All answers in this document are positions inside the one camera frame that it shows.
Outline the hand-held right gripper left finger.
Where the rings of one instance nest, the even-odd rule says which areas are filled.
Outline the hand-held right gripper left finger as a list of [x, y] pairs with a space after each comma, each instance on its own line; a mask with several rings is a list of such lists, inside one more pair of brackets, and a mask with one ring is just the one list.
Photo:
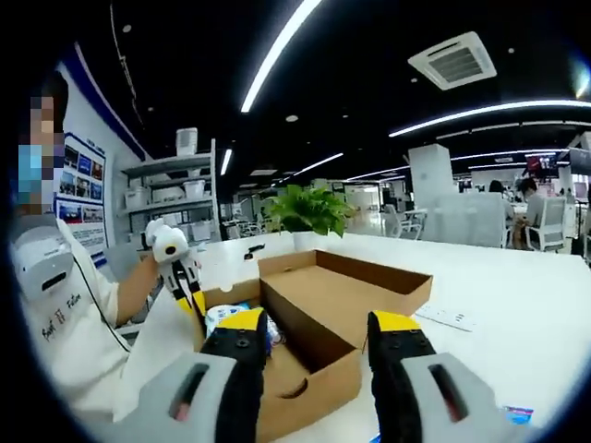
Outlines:
[[267, 315], [221, 321], [198, 353], [186, 353], [139, 392], [110, 426], [112, 442], [254, 442], [267, 359]]

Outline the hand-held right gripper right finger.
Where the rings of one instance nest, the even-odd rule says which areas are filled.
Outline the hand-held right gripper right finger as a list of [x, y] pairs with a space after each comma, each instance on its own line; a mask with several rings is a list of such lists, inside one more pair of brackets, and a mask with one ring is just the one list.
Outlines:
[[450, 353], [436, 353], [412, 318], [368, 313], [371, 392], [382, 442], [528, 442], [492, 388]]

